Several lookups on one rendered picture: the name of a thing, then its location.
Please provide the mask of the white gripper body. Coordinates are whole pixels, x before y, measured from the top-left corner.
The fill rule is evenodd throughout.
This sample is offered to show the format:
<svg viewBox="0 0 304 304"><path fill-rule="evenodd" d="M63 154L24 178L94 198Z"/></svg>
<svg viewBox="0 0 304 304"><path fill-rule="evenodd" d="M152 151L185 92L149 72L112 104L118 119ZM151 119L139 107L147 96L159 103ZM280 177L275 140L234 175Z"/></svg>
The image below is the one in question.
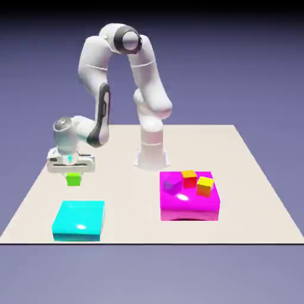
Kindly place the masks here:
<svg viewBox="0 0 304 304"><path fill-rule="evenodd" d="M95 158L92 154L61 155L56 147L49 150L47 154L47 170L50 173L90 173L95 170Z"/></svg>

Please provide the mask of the small green cube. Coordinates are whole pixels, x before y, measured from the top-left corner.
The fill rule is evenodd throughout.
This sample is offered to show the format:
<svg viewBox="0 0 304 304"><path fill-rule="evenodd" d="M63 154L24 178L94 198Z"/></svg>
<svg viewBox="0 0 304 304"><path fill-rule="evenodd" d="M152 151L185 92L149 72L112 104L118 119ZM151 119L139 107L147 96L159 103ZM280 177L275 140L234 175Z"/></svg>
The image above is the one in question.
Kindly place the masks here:
<svg viewBox="0 0 304 304"><path fill-rule="evenodd" d="M71 172L66 174L66 182L68 186L80 186L81 185L81 173Z"/></svg>

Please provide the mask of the small purple cube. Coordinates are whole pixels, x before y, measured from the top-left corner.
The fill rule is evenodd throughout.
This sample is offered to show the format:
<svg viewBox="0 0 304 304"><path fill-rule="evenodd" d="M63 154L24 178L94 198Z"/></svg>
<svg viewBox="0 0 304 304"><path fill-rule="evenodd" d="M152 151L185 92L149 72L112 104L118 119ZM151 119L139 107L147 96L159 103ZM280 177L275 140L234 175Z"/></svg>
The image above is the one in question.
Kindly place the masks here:
<svg viewBox="0 0 304 304"><path fill-rule="evenodd" d="M182 189L182 178L178 176L168 176L163 183L163 189L170 195L175 195Z"/></svg>

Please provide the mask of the small red cube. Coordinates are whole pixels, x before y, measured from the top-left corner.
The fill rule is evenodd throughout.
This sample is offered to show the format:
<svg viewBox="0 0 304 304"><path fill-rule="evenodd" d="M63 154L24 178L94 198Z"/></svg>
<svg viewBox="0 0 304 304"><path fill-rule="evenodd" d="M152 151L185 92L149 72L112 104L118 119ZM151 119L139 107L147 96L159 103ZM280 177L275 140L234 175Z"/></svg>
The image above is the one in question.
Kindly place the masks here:
<svg viewBox="0 0 304 304"><path fill-rule="evenodd" d="M184 188L195 188L197 185L197 174L194 170L181 171Z"/></svg>

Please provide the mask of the small yellow cube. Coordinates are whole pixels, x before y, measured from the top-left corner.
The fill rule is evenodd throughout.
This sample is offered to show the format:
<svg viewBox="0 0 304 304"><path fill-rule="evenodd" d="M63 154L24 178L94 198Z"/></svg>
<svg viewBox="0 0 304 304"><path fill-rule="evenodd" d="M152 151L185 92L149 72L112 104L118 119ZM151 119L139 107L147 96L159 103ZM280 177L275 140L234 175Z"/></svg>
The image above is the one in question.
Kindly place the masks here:
<svg viewBox="0 0 304 304"><path fill-rule="evenodd" d="M197 195L210 197L214 188L214 179L200 176L197 181Z"/></svg>

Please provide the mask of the large cyan box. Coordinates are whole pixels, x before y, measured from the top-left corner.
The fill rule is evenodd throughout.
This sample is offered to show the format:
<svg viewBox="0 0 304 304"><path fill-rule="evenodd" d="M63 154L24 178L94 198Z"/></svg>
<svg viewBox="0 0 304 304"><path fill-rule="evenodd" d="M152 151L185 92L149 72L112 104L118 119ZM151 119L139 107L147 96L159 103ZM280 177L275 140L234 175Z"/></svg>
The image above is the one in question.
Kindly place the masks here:
<svg viewBox="0 0 304 304"><path fill-rule="evenodd" d="M55 241L99 241L104 201L63 201L52 225Z"/></svg>

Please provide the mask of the large magenta box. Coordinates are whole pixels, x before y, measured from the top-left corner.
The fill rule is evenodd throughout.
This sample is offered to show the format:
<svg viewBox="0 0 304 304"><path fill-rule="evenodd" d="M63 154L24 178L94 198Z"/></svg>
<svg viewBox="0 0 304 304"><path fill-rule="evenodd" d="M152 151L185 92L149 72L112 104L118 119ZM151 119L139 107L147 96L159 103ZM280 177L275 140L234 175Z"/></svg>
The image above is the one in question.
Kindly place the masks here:
<svg viewBox="0 0 304 304"><path fill-rule="evenodd" d="M170 195L163 189L164 180L168 176L182 178L181 172L160 172L160 219L162 221L174 220L202 220L217 221L220 211L220 197L214 186L210 197L197 195L196 188L184 188L175 195Z"/></svg>

